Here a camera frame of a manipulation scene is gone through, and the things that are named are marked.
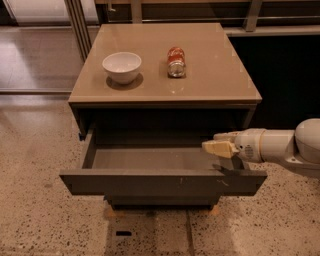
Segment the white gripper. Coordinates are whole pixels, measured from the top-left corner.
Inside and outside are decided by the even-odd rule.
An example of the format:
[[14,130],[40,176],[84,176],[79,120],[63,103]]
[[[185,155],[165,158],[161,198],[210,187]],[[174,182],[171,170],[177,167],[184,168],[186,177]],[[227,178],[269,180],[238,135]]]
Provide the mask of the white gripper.
[[243,161],[261,163],[260,144],[264,132],[265,129],[247,129],[241,132],[216,133],[213,136],[214,140],[202,143],[202,148],[218,157],[232,158],[238,154]]

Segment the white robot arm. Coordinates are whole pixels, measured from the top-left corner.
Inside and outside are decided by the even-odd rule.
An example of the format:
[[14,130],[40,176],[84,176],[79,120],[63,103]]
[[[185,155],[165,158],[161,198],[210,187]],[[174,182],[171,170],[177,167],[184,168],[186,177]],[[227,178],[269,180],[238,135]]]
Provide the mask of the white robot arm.
[[295,130],[250,128],[218,133],[202,148],[218,157],[275,163],[296,174],[320,178],[319,118],[302,121]]

